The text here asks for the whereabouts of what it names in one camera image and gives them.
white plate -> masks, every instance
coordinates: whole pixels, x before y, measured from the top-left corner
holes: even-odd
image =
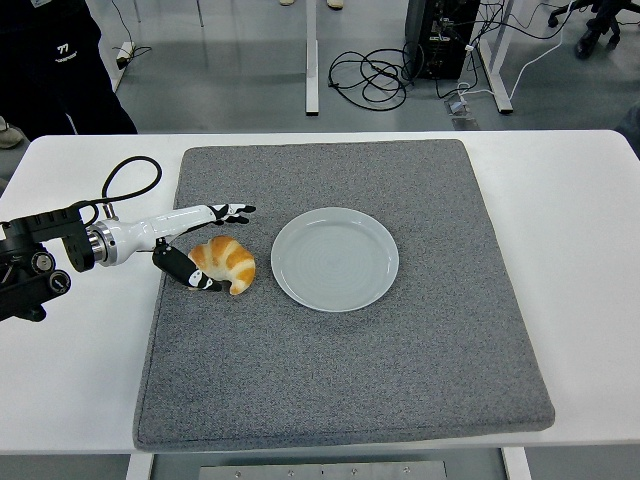
[[[377,220],[348,208],[312,210],[291,220],[271,249],[271,268],[294,300],[324,312],[365,307],[398,273],[398,248]]]

gray felt pad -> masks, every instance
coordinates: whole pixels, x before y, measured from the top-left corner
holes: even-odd
[[[540,430],[554,409],[491,221],[456,140],[203,147],[185,153],[176,207],[247,203],[207,226],[256,257],[239,296],[163,277],[133,430],[148,451],[414,441]],[[296,216],[337,206],[391,232],[394,284],[323,313],[276,283],[270,251]]]

white table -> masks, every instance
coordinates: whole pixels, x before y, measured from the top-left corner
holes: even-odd
[[[0,219],[96,198],[111,169],[132,155],[155,158],[164,176],[150,193],[115,204],[123,221],[171,209],[190,147],[428,138],[466,145],[556,423],[542,432],[369,451],[639,442],[640,163],[616,133],[45,137],[31,144],[0,199]],[[136,190],[153,172],[126,167],[109,193]],[[135,452],[133,413],[160,271],[150,254],[137,253],[121,266],[80,274],[60,240],[46,247],[73,285],[44,305],[43,322],[0,322],[0,453]]]

croissant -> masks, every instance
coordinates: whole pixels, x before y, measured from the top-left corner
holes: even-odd
[[[253,255],[233,237],[220,235],[193,247],[188,257],[214,280],[231,282],[231,295],[244,292],[256,275]]]

computer tower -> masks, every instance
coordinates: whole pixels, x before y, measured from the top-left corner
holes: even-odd
[[[414,77],[460,78],[479,7],[480,0],[409,0],[405,37]]]

